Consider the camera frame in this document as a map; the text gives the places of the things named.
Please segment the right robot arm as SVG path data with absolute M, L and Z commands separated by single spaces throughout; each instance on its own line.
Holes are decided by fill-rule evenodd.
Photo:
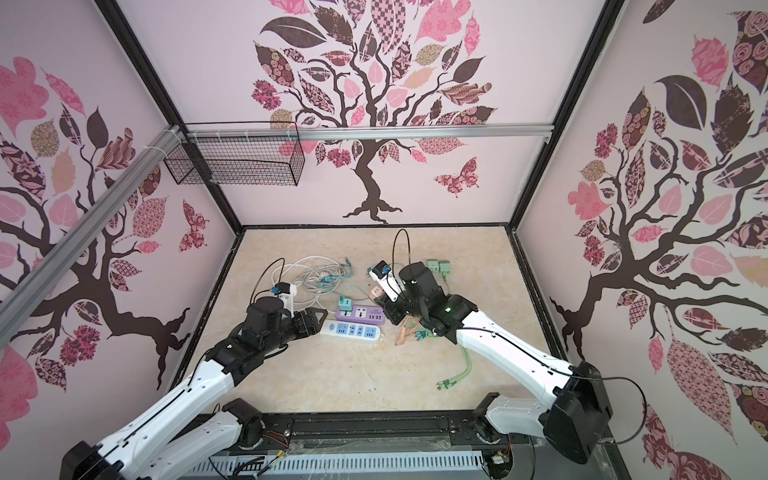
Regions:
M 383 291 L 376 300 L 391 323 L 414 317 L 434 335 L 492 362 L 531 393 L 529 399 L 490 394 L 481 402 L 475 429 L 484 441 L 507 434 L 542 438 L 568 460 L 588 462 L 613 414 L 596 367 L 586 361 L 573 365 L 524 342 L 475 303 L 445 293 L 422 262 L 395 271 L 380 261 L 368 275 Z

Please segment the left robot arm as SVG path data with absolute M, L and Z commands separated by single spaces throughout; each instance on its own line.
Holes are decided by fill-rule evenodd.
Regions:
M 242 399 L 225 404 L 193 430 L 187 427 L 290 342 L 318 334 L 327 317 L 325 309 L 293 313 L 277 297 L 257 299 L 245 320 L 154 405 L 96 445 L 73 446 L 62 459 L 60 478 L 178 479 L 231 446 L 258 445 L 263 416 Z

